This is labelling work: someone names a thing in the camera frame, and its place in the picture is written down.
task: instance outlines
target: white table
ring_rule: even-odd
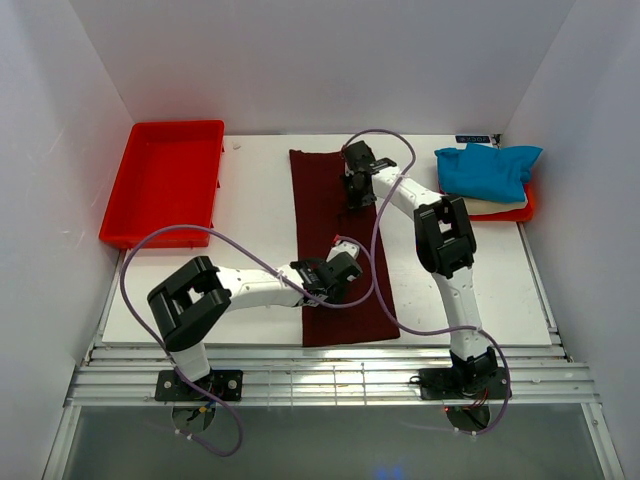
[[[289,149],[337,151],[347,135],[227,136],[220,167],[220,184],[213,223],[273,266],[296,259],[296,227],[289,168]],[[412,178],[437,188],[434,150],[458,146],[451,135],[407,137],[418,153]],[[379,157],[404,166],[406,147],[389,136],[368,136]],[[550,337],[526,252],[514,223],[475,222],[478,251],[474,285],[485,329],[508,346],[549,345]],[[412,328],[434,330],[446,326],[435,282],[415,254],[412,221],[389,207],[381,222],[393,298],[399,320]],[[144,250],[131,263],[127,289],[134,305],[155,329],[146,302],[149,291],[195,255],[209,255],[214,264],[255,268],[222,241],[212,239],[205,249]],[[153,340],[126,309],[120,291],[114,296],[102,338],[108,345],[144,345]],[[300,346],[300,309],[255,308],[225,314],[206,336],[211,344]],[[397,340],[376,345],[446,345],[448,335],[416,337],[402,333]]]

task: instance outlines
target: dark red cloth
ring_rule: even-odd
[[[355,238],[369,248],[376,209],[374,205],[360,210],[347,209],[347,198],[340,179],[344,173],[342,155],[291,150],[289,158],[296,209],[298,258],[326,258],[337,234]],[[358,263],[363,275],[350,285],[345,303],[361,298],[371,284],[371,269],[364,255],[358,256]],[[387,260],[380,237],[376,250],[376,269],[382,295],[395,315]],[[345,310],[324,307],[302,309],[302,345],[305,347],[373,342],[399,336],[400,331],[385,316],[375,293],[363,304]]]

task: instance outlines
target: folded blue cloth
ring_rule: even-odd
[[[497,149],[477,143],[468,143],[464,150],[436,150],[440,188],[492,202],[523,202],[523,184],[531,180],[531,167],[541,152],[539,147]]]

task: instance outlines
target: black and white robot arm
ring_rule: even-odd
[[[343,149],[345,185],[350,208],[360,208],[385,198],[402,177],[395,162],[377,160],[360,141]],[[433,276],[449,327],[482,328],[473,291],[473,254],[476,242],[463,199],[433,192],[411,178],[401,178],[390,202],[414,221],[416,250]],[[483,382],[497,369],[489,341],[473,330],[451,333],[451,358],[459,383]]]
[[[340,241],[326,259],[294,261],[278,272],[314,297],[340,303],[348,284],[362,274],[358,253],[356,245]],[[154,288],[147,301],[165,347],[191,381],[211,370],[203,339],[223,313],[271,305],[317,305],[264,270],[214,266],[207,256],[190,260]]]

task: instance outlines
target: white wall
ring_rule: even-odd
[[[0,2],[0,478],[40,478],[114,270],[131,118],[67,0]]]
[[[134,120],[502,132],[574,0],[71,0]]]
[[[640,478],[640,12],[576,2],[505,133],[544,147],[527,232],[569,353],[591,365]]]

